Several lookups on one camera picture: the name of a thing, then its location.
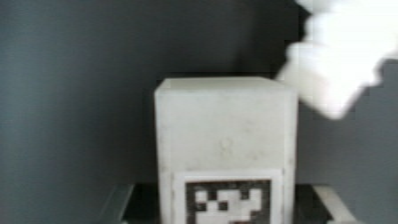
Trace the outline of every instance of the black platform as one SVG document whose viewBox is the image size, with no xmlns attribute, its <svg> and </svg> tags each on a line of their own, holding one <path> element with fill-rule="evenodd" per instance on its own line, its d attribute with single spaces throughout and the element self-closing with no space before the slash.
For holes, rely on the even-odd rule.
<svg viewBox="0 0 398 224">
<path fill-rule="evenodd" d="M 159 214 L 157 184 L 138 184 L 120 224 L 161 224 Z M 314 186 L 299 185 L 296 189 L 296 224 L 328 224 L 331 220 L 333 215 Z"/>
</svg>

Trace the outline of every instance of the white object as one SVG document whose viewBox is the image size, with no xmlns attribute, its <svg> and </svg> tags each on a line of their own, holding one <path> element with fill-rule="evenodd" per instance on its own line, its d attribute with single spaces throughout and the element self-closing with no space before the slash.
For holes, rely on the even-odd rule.
<svg viewBox="0 0 398 224">
<path fill-rule="evenodd" d="M 296 129 L 298 94 L 278 82 L 258 77 L 164 81 L 157 89 L 164 224 L 248 220 L 260 204 L 271 224 L 292 224 Z M 216 211 L 223 201 L 230 206 Z"/>
<path fill-rule="evenodd" d="M 280 81 L 331 118 L 344 118 L 365 88 L 381 84 L 379 66 L 398 49 L 397 0 L 298 0 L 315 13 L 306 37 L 289 48 Z"/>
<path fill-rule="evenodd" d="M 314 189 L 333 215 L 333 221 L 330 221 L 328 224 L 362 224 L 335 189 L 326 185 L 315 185 Z"/>
</svg>

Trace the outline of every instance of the white rectangular box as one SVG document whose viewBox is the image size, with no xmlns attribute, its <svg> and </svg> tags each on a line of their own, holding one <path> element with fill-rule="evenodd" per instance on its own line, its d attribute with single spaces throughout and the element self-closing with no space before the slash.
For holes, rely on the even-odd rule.
<svg viewBox="0 0 398 224">
<path fill-rule="evenodd" d="M 292 224 L 298 93 L 260 77 L 157 89 L 163 224 Z"/>
</svg>

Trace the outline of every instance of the dark gray background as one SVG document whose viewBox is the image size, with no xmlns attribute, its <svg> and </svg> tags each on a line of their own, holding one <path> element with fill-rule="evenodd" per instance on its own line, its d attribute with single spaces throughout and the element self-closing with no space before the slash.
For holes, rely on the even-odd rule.
<svg viewBox="0 0 398 224">
<path fill-rule="evenodd" d="M 0 223 L 91 223 L 115 185 L 157 180 L 157 84 L 273 77 L 305 14 L 294 0 L 0 1 Z M 335 186 L 370 224 L 398 220 L 394 61 L 383 70 L 347 119 L 301 106 L 299 126 L 299 182 Z"/>
</svg>

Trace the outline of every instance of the block top surface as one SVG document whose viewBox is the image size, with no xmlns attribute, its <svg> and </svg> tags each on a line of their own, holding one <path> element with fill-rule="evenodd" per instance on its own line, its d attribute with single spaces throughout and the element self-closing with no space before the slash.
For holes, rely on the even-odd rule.
<svg viewBox="0 0 398 224">
<path fill-rule="evenodd" d="M 159 87 L 159 92 L 223 90 L 267 90 L 294 92 L 289 86 L 262 77 L 170 78 Z"/>
</svg>

